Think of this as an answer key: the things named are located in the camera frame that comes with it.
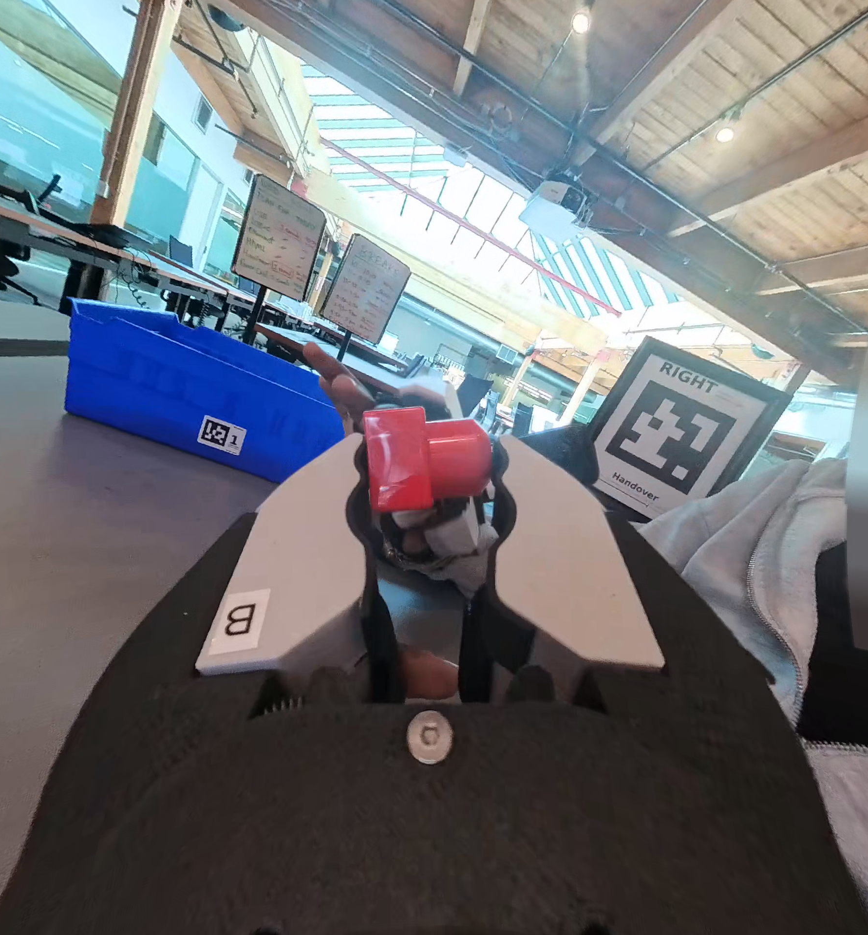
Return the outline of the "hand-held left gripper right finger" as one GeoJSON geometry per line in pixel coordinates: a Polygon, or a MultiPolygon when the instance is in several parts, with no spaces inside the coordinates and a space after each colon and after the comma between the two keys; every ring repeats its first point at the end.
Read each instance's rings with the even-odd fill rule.
{"type": "Polygon", "coordinates": [[[496,492],[513,517],[492,554],[500,606],[526,626],[525,660],[551,672],[591,664],[657,672],[664,656],[603,506],[523,440],[501,438],[496,492]]]}

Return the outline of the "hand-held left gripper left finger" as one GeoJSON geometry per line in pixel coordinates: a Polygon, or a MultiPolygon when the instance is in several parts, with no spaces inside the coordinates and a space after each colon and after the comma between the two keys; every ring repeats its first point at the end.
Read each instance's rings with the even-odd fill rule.
{"type": "Polygon", "coordinates": [[[198,674],[352,671],[364,657],[366,557],[346,515],[361,443],[348,435],[259,507],[195,661],[198,674]]]}

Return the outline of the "red block with cylinder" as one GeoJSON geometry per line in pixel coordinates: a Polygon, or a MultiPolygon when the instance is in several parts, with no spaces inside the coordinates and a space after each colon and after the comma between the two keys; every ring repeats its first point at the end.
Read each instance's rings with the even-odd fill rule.
{"type": "Polygon", "coordinates": [[[379,513],[432,508],[477,497],[491,478],[487,432],[470,419],[429,422],[420,407],[369,411],[362,418],[370,505],[379,513]]]}

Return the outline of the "blue plastic bin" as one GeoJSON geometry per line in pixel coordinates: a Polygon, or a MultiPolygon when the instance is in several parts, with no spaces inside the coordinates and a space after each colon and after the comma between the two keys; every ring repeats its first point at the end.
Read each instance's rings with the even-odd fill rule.
{"type": "Polygon", "coordinates": [[[275,484],[344,437],[311,371],[172,312],[70,307],[69,414],[275,484]]]}

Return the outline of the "wooden office desk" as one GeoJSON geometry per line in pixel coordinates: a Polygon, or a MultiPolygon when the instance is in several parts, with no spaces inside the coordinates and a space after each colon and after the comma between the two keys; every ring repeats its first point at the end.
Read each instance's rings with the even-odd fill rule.
{"type": "Polygon", "coordinates": [[[66,316],[71,315],[73,299],[99,299],[116,280],[136,302],[141,300],[140,287],[156,290],[166,309],[181,316],[200,317],[204,310],[216,309],[223,318],[229,308],[226,286],[154,254],[122,229],[69,221],[26,189],[0,185],[0,238],[30,247],[31,259],[37,252],[68,263],[57,306],[66,316]]]}

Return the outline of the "person's left hand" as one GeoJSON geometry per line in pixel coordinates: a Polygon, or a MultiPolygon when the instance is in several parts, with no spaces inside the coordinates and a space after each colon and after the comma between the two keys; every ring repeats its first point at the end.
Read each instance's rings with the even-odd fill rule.
{"type": "Polygon", "coordinates": [[[399,660],[407,700],[446,700],[456,695],[456,664],[412,647],[402,648],[399,660]]]}

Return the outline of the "person's right hand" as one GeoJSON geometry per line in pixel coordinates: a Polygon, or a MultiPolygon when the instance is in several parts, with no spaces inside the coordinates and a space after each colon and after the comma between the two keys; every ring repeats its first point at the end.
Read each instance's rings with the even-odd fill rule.
{"type": "Polygon", "coordinates": [[[304,362],[318,376],[319,385],[343,422],[346,434],[363,434],[364,415],[375,408],[371,393],[334,355],[308,342],[302,351],[304,362]]]}

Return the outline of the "person's grey hoodie torso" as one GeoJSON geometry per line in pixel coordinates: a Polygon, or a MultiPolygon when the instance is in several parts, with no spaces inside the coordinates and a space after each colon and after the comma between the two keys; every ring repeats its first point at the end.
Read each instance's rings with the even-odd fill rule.
{"type": "Polygon", "coordinates": [[[789,461],[642,526],[763,666],[868,910],[868,650],[849,606],[847,462],[789,461]]]}

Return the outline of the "framed black white marker poster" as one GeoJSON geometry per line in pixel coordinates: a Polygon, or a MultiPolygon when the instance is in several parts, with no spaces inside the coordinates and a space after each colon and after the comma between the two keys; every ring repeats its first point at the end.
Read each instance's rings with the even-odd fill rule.
{"type": "Polygon", "coordinates": [[[709,497],[741,477],[791,398],[645,337],[587,427],[595,491],[638,522],[709,497]]]}

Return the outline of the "whiteboard on stand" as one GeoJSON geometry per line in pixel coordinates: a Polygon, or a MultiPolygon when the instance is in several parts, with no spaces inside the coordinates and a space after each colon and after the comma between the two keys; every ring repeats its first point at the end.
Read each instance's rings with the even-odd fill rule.
{"type": "Polygon", "coordinates": [[[254,341],[268,292],[295,301],[308,296],[325,228],[320,207],[265,174],[255,175],[230,266],[258,287],[244,343],[254,341]]]}
{"type": "Polygon", "coordinates": [[[412,272],[365,235],[355,233],[340,261],[320,315],[343,332],[337,361],[353,337],[378,345],[412,272]]]}

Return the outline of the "white ceiling projector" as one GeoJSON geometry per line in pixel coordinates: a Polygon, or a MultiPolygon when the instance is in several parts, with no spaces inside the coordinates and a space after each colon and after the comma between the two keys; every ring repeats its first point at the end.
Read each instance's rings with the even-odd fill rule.
{"type": "Polygon", "coordinates": [[[532,192],[518,220],[532,234],[562,244],[586,234],[599,200],[571,173],[557,171],[532,192]]]}

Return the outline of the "wooden support post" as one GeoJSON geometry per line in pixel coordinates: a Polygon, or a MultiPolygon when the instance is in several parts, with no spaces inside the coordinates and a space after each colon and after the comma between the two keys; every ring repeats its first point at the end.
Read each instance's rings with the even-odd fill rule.
{"type": "Polygon", "coordinates": [[[183,1],[142,1],[136,15],[90,223],[123,227],[183,1]]]}

